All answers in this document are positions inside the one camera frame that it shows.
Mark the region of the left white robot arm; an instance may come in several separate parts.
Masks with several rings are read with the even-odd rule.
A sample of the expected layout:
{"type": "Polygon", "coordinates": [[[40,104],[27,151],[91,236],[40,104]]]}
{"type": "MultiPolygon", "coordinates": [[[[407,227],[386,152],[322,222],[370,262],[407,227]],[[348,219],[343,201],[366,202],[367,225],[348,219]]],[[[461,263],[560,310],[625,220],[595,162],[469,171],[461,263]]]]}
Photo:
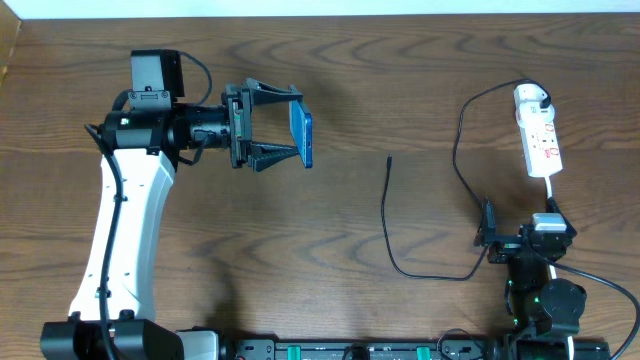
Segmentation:
{"type": "Polygon", "coordinates": [[[312,164],[312,117],[295,87],[247,79],[218,105],[184,99],[185,53],[135,50],[132,85],[87,132],[101,156],[102,193],[91,251],[68,317],[43,326],[48,359],[233,359],[214,330],[155,321],[154,269],[164,209],[180,165],[226,149],[234,168],[263,171],[297,156],[312,164]]]}

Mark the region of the blue Samsung Galaxy smartphone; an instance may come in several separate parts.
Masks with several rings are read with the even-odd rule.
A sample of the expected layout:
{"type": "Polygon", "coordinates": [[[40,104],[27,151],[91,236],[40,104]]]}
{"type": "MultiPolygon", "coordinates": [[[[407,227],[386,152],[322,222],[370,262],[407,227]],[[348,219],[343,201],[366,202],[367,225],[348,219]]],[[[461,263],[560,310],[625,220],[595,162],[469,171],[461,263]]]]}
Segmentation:
{"type": "Polygon", "coordinates": [[[289,103],[289,128],[302,164],[309,169],[313,166],[313,119],[302,99],[289,103]]]}

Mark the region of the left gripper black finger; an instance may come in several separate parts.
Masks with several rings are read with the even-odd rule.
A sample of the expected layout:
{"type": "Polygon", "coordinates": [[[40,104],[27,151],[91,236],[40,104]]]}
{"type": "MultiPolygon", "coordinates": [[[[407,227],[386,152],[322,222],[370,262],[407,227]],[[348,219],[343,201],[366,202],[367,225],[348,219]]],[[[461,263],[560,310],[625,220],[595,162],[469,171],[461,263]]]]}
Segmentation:
{"type": "Polygon", "coordinates": [[[247,78],[245,86],[249,91],[252,105],[268,105],[301,100],[303,94],[293,88],[281,89],[253,78],[247,78]]]}
{"type": "Polygon", "coordinates": [[[297,156],[298,149],[291,145],[251,142],[248,164],[255,172],[261,172],[278,162],[297,156]]]}

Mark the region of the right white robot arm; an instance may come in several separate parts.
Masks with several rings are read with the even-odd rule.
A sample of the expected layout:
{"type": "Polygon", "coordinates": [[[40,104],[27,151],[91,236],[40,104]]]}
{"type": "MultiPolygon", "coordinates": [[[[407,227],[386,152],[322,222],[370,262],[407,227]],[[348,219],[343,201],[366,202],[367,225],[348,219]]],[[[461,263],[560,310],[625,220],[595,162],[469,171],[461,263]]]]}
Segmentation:
{"type": "Polygon", "coordinates": [[[493,206],[482,205],[482,220],[474,243],[488,251],[491,264],[507,266],[505,301],[514,329],[488,341],[488,359],[570,359],[569,338],[579,333],[586,290],[551,275],[577,235],[554,199],[532,215],[515,235],[500,235],[493,206]]]}

